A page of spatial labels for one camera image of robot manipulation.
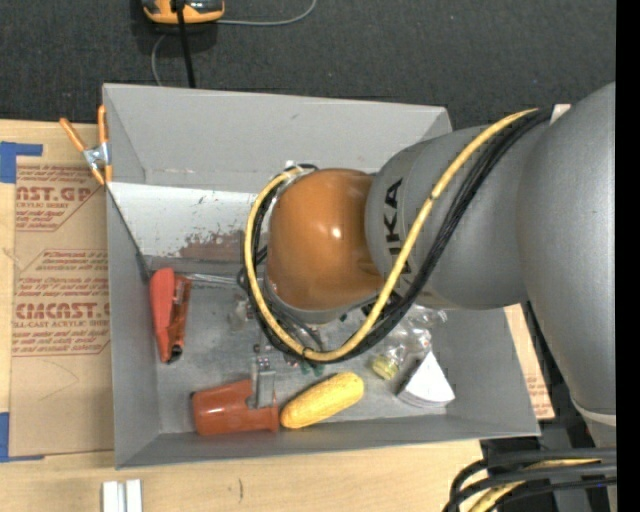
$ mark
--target black cable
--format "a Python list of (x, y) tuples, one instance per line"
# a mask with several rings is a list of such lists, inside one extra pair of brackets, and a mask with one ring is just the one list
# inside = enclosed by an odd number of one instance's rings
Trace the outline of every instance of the black cable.
[(494, 469), (504, 466), (530, 464), (544, 460), (560, 459), (602, 459), (605, 462), (616, 460), (617, 450), (615, 448), (572, 448), (569, 450), (549, 450), (549, 451), (518, 451), (499, 455), (494, 455), (490, 459), (482, 459), (469, 464), (463, 468), (451, 482), (449, 499), (460, 492), (464, 482), (472, 475), (485, 469)]
[[(391, 330), (393, 330), (393, 328), (395, 328), (424, 288), (426, 282), (431, 276), (431, 273), (435, 269), (440, 256), (444, 252), (446, 244), (450, 240), (455, 228), (462, 218), (462, 215), (466, 211), (467, 206), (473, 197), (475, 197), (475, 193), (484, 182), (488, 173), (495, 167), (499, 159), (513, 146), (513, 144), (520, 140), (524, 134), (547, 120), (551, 115), (551, 111), (536, 111), (532, 114), (533, 115), (524, 116), (512, 123), (500, 134), (498, 142), (494, 142), (489, 145), (482, 155), (480, 155), (471, 172), (465, 178), (461, 190), (456, 194), (454, 204), (450, 208), (449, 213), (436, 236), (434, 244), (420, 266), (420, 269), (416, 273), (416, 277), (404, 297), (400, 297), (397, 293), (394, 293), (390, 298), (389, 306), (385, 307), (385, 310), (381, 314), (381, 318), (364, 337), (360, 344), (348, 354), (333, 361), (328, 361), (327, 363), (346, 361), (352, 357), (362, 354), (380, 342), (385, 336), (387, 336), (387, 334), (389, 334), (389, 332), (391, 332)], [(263, 202), (263, 205), (264, 204), (268, 205), (269, 203), (265, 200)], [(261, 230), (261, 220), (262, 219), (258, 222), (258, 218), (256, 218), (256, 223), (254, 225), (254, 233), (257, 234), (258, 237)], [(266, 322), (262, 319), (262, 315), (259, 310), (257, 316), (260, 320), (259, 324), (266, 327)], [(269, 341), (271, 341), (276, 348), (295, 357), (304, 359), (304, 356), (301, 356), (289, 349), (289, 347), (287, 347), (286, 344), (284, 344), (270, 328), (263, 328), (263, 331)]]
[(444, 507), (443, 512), (456, 512), (458, 507), (474, 494), (491, 489), (502, 484), (514, 483), (514, 482), (531, 482), (535, 480), (549, 480), (554, 478), (566, 478), (589, 476), (589, 475), (604, 475), (604, 474), (616, 474), (616, 464), (584, 464), (575, 466), (563, 466), (555, 468), (536, 468), (536, 469), (523, 469), (517, 471), (510, 471), (508, 473), (501, 473), (499, 475), (493, 475), (489, 478), (480, 480), (473, 483), (460, 492), (456, 493), (453, 499), (449, 500), (449, 503)]
[(196, 88), (196, 77), (193, 74), (193, 62), (191, 62), (191, 51), (189, 49), (189, 39), (187, 38), (187, 27), (184, 22), (185, 0), (171, 0), (171, 10), (178, 16), (178, 28), (180, 30), (180, 41), (182, 42), (182, 53), (184, 55), (184, 65), (187, 68), (187, 80), (191, 89)]
[(487, 469), (487, 467), (489, 467), (489, 462), (487, 462), (486, 459), (482, 459), (462, 468), (462, 470), (460, 470), (453, 479), (453, 482), (451, 482), (451, 487), (449, 488), (449, 501), (454, 500), (456, 494), (460, 492), (462, 486), (469, 478), (476, 473)]
[(559, 459), (602, 459), (615, 460), (616, 448), (570, 448), (568, 450), (518, 451), (493, 455), (489, 458), (489, 467), (509, 464), (527, 464), (543, 460)]
[(566, 491), (570, 489), (590, 489), (592, 487), (609, 487), (610, 485), (617, 485), (618, 477), (606, 477), (590, 480), (579, 480), (577, 482), (558, 482), (555, 484), (547, 484), (540, 487), (516, 487), (509, 494), (505, 494), (496, 500), (495, 506), (505, 505), (512, 501), (521, 500), (523, 498), (529, 498), (531, 496), (537, 496), (539, 494), (548, 494), (555, 491)]

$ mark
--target orange clip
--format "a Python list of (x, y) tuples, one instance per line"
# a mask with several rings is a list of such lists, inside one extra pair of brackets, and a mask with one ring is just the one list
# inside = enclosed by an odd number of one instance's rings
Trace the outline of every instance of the orange clip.
[[(111, 164), (108, 162), (109, 156), (107, 154), (107, 145), (109, 142), (108, 131), (107, 131), (107, 120), (106, 120), (106, 110), (104, 105), (101, 105), (98, 109), (98, 139), (99, 146), (95, 148), (89, 148), (82, 138), (78, 131), (73, 127), (73, 125), (69, 122), (66, 117), (60, 118), (60, 126), (64, 129), (64, 131), (69, 136), (71, 143), (74, 147), (80, 151), (89, 167), (91, 169), (91, 174), (93, 177), (100, 183), (100, 185), (104, 185), (105, 179), (106, 181), (111, 181), (111, 177), (113, 175), (113, 169)], [(100, 170), (104, 168), (104, 177), (100, 173)]]
[(160, 360), (172, 363), (182, 355), (191, 281), (172, 268), (158, 270), (149, 281), (151, 314)]
[[(98, 141), (100, 144), (107, 144), (109, 142), (109, 126), (107, 125), (107, 109), (104, 105), (100, 105), (98, 108)], [(109, 162), (104, 166), (104, 177), (107, 181), (111, 181), (113, 175), (113, 168)]]

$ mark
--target metal bracket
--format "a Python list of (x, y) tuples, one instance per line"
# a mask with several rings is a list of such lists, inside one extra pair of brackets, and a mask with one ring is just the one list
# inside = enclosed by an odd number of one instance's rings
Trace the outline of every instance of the metal bracket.
[(111, 147), (106, 141), (95, 148), (84, 149), (82, 154), (91, 168), (96, 171), (111, 164)]
[(275, 397), (276, 371), (261, 370), (256, 379), (256, 408), (273, 407)]

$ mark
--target cable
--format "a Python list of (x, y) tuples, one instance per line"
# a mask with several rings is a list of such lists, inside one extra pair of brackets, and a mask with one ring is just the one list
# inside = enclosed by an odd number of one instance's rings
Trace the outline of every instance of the cable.
[(411, 307), (416, 300), (423, 287), (427, 283), (431, 273), (435, 269), (440, 256), (444, 252), (444, 249), (453, 235), (455, 228), (460, 222), (462, 215), (467, 209), (467, 206), (475, 196), (475, 193), (480, 188), (484, 178), (488, 172), (495, 166), (500, 158), (517, 142), (525, 133), (533, 129), (538, 124), (544, 122), (550, 116), (550, 110), (541, 111), (536, 116), (527, 119), (522, 126), (514, 126), (510, 132), (502, 135), (500, 141), (492, 144), (491, 148), (486, 150), (478, 159), (474, 165), (471, 173), (465, 179), (463, 187), (458, 191), (456, 199), (454, 200), (450, 211), (447, 214), (438, 235), (429, 251), (429, 254), (423, 261), (420, 269), (416, 273), (414, 281), (411, 283), (409, 290), (404, 297), (400, 297), (396, 294), (395, 303), (388, 308), (388, 312), (385, 317), (372, 329), (367, 335), (367, 340), (361, 345), (360, 350), (355, 350), (351, 355), (358, 355), (362, 353), (362, 349), (366, 350), (374, 346), (380, 340), (382, 340), (389, 332), (397, 325), (402, 319), (406, 311)]
[[(598, 459), (564, 459), (564, 460), (544, 460), (541, 462), (537, 462), (531, 466), (528, 466), (524, 469), (531, 470), (543, 467), (557, 467), (557, 466), (570, 466), (575, 467), (580, 464), (591, 464), (594, 462), (600, 462)], [(469, 512), (488, 512), (495, 507), (495, 504), (498, 500), (500, 500), (506, 494), (509, 494), (514, 489), (523, 485), (525, 482), (513, 482), (509, 484), (500, 485), (489, 489), (485, 494), (483, 494), (478, 501), (476, 501), (473, 506), (469, 509)]]
[(196, 77), (193, 74), (193, 62), (191, 61), (191, 51), (189, 50), (189, 38), (187, 37), (187, 28), (184, 23), (185, 0), (171, 0), (171, 10), (176, 11), (178, 16), (178, 29), (180, 30), (180, 41), (182, 43), (182, 54), (184, 56), (184, 65), (187, 68), (187, 81), (191, 89), (196, 88)]
[(153, 49), (151, 50), (151, 73), (153, 73), (153, 78), (155, 79), (156, 84), (158, 84), (160, 87), (162, 87), (163, 85), (162, 85), (162, 81), (160, 80), (160, 76), (158, 75), (158, 67), (157, 67), (156, 59), (158, 54), (158, 48), (160, 48), (162, 41), (164, 41), (166, 37), (167, 37), (167, 34), (162, 34), (156, 41), (156, 44), (153, 45)]
[(528, 488), (526, 490), (518, 490), (514, 494), (503, 496), (497, 500), (494, 507), (504, 505), (506, 503), (520, 500), (523, 498), (529, 498), (539, 494), (547, 494), (554, 491), (565, 491), (569, 489), (589, 489), (592, 487), (609, 487), (610, 485), (617, 485), (618, 477), (598, 478), (593, 480), (580, 480), (577, 482), (558, 482), (555, 484), (543, 485), (537, 488)]
[(535, 480), (547, 480), (554, 478), (566, 478), (590, 476), (590, 475), (604, 475), (617, 473), (617, 465), (611, 463), (604, 464), (589, 464), (584, 466), (567, 466), (553, 469), (531, 469), (531, 470), (517, 470), (510, 471), (508, 473), (502, 473), (499, 475), (493, 475), (489, 478), (480, 480), (474, 484), (465, 487), (460, 492), (456, 493), (453, 499), (449, 500), (449, 503), (444, 507), (443, 512), (457, 512), (458, 507), (466, 501), (468, 498), (477, 494), (480, 491), (491, 489), (498, 485), (515, 483), (515, 482), (531, 482)]
[(255, 275), (255, 269), (252, 261), (252, 233), (254, 228), (254, 222), (258, 210), (260, 209), (260, 205), (262, 201), (266, 198), (268, 194), (270, 194), (274, 189), (279, 187), (282, 183), (288, 181), (293, 178), (296, 174), (299, 174), (300, 171), (292, 170), (285, 171), (282, 174), (276, 176), (271, 182), (267, 184), (267, 186), (260, 192), (258, 197), (256, 198), (251, 212), (249, 213), (249, 217), (247, 220), (247, 228), (246, 228), (246, 238), (244, 244), (244, 259), (245, 259), (245, 267), (247, 269), (247, 279), (250, 285), (251, 293), (254, 295), (255, 302), (258, 306), (258, 316), (262, 317), (264, 320), (263, 323), (266, 323), (278, 336), (278, 338), (289, 347), (289, 349), (293, 350), (298, 355), (304, 357), (305, 359), (316, 361), (316, 362), (333, 362), (334, 360), (339, 359), (340, 357), (348, 354), (354, 348), (356, 348), (360, 342), (364, 339), (366, 334), (371, 330), (371, 327), (375, 324), (378, 316), (380, 315), (382, 309), (387, 305), (387, 300), (391, 296), (393, 292), (393, 288), (396, 285), (400, 274), (403, 271), (404, 265), (409, 257), (409, 254), (417, 240), (420, 231), (431, 213), (433, 208), (433, 204), (435, 201), (442, 195), (445, 191), (449, 183), (453, 180), (454, 176), (457, 172), (462, 168), (465, 162), (478, 150), (478, 148), (482, 147), (488, 140), (490, 140), (494, 135), (502, 131), (505, 127), (516, 121), (517, 119), (536, 111), (536, 109), (525, 110), (523, 112), (519, 112), (516, 114), (512, 114), (510, 116), (505, 117), (504, 119), (498, 121), (497, 123), (489, 126), (485, 130), (483, 130), (478, 136), (476, 136), (471, 143), (469, 143), (460, 154), (453, 160), (453, 162), (449, 165), (449, 167), (442, 174), (438, 182), (433, 187), (429, 197), (424, 202), (422, 208), (420, 209), (416, 220), (414, 221), (409, 233), (407, 234), (407, 238), (398, 254), (398, 257), (389, 273), (389, 277), (385, 282), (382, 291), (378, 295), (378, 298), (371, 309), (371, 312), (366, 317), (364, 323), (360, 326), (358, 331), (350, 337), (342, 346), (337, 349), (330, 350), (327, 352), (316, 352), (308, 347), (305, 347), (297, 340), (293, 339), (285, 330), (278, 325), (276, 319), (272, 315), (269, 307), (266, 304), (266, 301), (262, 295), (262, 291), (257, 282), (257, 277)]
[[(291, 18), (291, 19), (288, 19), (288, 20), (248, 21), (248, 20), (225, 20), (225, 19), (221, 19), (221, 20), (216, 21), (216, 23), (218, 23), (219, 25), (237, 25), (237, 26), (244, 26), (244, 27), (282, 27), (284, 25), (291, 25), (292, 23), (296, 23), (298, 21), (301, 21), (302, 19), (304, 19), (307, 16), (309, 16), (309, 14), (311, 14), (313, 12), (313, 10), (316, 8), (316, 4), (317, 3), (318, 3), (318, 0), (312, 0), (311, 1), (311, 5), (309, 6), (309, 8), (305, 12), (303, 12), (299, 16), (296, 16), (295, 18)], [(164, 41), (165, 37), (167, 37), (167, 34), (161, 35), (158, 38), (158, 40), (155, 42), (155, 44), (153, 45), (153, 49), (151, 50), (151, 73), (153, 74), (153, 78), (156, 81), (156, 84), (159, 85), (160, 87), (162, 87), (163, 84), (162, 84), (162, 80), (160, 80), (160, 75), (158, 74), (157, 54), (158, 54), (158, 48), (162, 44), (162, 41)]]
[(460, 492), (464, 482), (475, 473), (485, 469), (493, 469), (504, 466), (523, 465), (532, 462), (553, 461), (553, 460), (585, 460), (600, 459), (606, 462), (615, 461), (617, 451), (615, 448), (572, 448), (569, 450), (550, 451), (518, 451), (499, 455), (494, 455), (491, 460), (482, 459), (463, 468), (453, 479), (449, 491), (449, 499)]
[(313, 12), (313, 10), (316, 8), (316, 4), (318, 3), (318, 0), (311, 0), (311, 5), (309, 6), (309, 8), (303, 12), (302, 14), (300, 14), (299, 16), (296, 16), (295, 18), (291, 18), (288, 20), (277, 20), (277, 21), (249, 21), (249, 20), (218, 20), (218, 24), (219, 25), (239, 25), (239, 26), (243, 26), (243, 27), (282, 27), (284, 25), (290, 25), (292, 23), (296, 23), (304, 18), (306, 18), (307, 16), (309, 16), (309, 14), (311, 14)]

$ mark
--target yellow cable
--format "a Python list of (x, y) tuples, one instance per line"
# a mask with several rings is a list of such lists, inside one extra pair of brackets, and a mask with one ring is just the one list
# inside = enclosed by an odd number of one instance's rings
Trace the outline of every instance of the yellow cable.
[(400, 278), (400, 274), (402, 273), (402, 269), (409, 258), (409, 254), (411, 253), (411, 249), (413, 248), (422, 226), (424, 225), (427, 217), (431, 213), (431, 209), (433, 208), (433, 203), (440, 197), (442, 192), (447, 188), (453, 177), (456, 173), (462, 168), (465, 162), (473, 155), (475, 151), (478, 150), (485, 142), (487, 142), (491, 137), (495, 134), (506, 128), (508, 125), (516, 121), (517, 119), (525, 116), (531, 112), (534, 112), (537, 109), (524, 110), (522, 112), (518, 112), (516, 114), (511, 114), (510, 116), (501, 119), (497, 123), (489, 126), (484, 131), (482, 131), (477, 137), (475, 137), (456, 157), (456, 159), (451, 162), (449, 167), (442, 174), (436, 185), (433, 187), (431, 191), (431, 195), (427, 198), (427, 200), (422, 205), (416, 220), (413, 222), (411, 229), (407, 235), (407, 239), (405, 240), (400, 253), (389, 273), (389, 277), (387, 278), (380, 295), (378, 295), (378, 299), (376, 300), (373, 308), (367, 315), (367, 318), (360, 326), (358, 331), (349, 338), (341, 347), (338, 347), (334, 350), (329, 350), (326, 352), (317, 352), (309, 347), (305, 347), (297, 340), (292, 338), (276, 321), (274, 316), (271, 314), (269, 307), (267, 306), (266, 301), (262, 295), (260, 290), (260, 286), (258, 284), (258, 279), (256, 277), (254, 268), (253, 268), (253, 259), (252, 259), (252, 233), (253, 233), (253, 225), (255, 222), (256, 215), (264, 201), (264, 198), (267, 194), (273, 190), (276, 186), (278, 186), (284, 180), (289, 179), (290, 177), (298, 174), (300, 171), (288, 171), (278, 175), (274, 178), (263, 190), (260, 192), (258, 197), (256, 198), (253, 206), (251, 208), (251, 212), (249, 213), (249, 218), (247, 220), (247, 235), (244, 241), (244, 257), (245, 262), (247, 263), (247, 280), (249, 281), (249, 285), (251, 286), (251, 291), (256, 300), (256, 304), (262, 313), (266, 323), (269, 327), (277, 334), (280, 340), (287, 345), (291, 350), (296, 352), (299, 355), (304, 355), (305, 359), (315, 361), (315, 362), (330, 362), (335, 359), (339, 359), (340, 357), (348, 354), (351, 350), (356, 348), (360, 342), (364, 339), (367, 333), (371, 330), (376, 320), (380, 316), (382, 309), (387, 303), (393, 288), (395, 287), (398, 279)]
[[(600, 459), (559, 459), (559, 460), (543, 460), (527, 466), (525, 469), (538, 469), (544, 467), (556, 467), (556, 466), (578, 466), (581, 464), (591, 464), (593, 462), (600, 462)], [(489, 512), (492, 510), (500, 498), (505, 494), (510, 493), (516, 487), (524, 484), (525, 481), (512, 482), (497, 487), (492, 487), (482, 497), (476, 501), (468, 512)]]

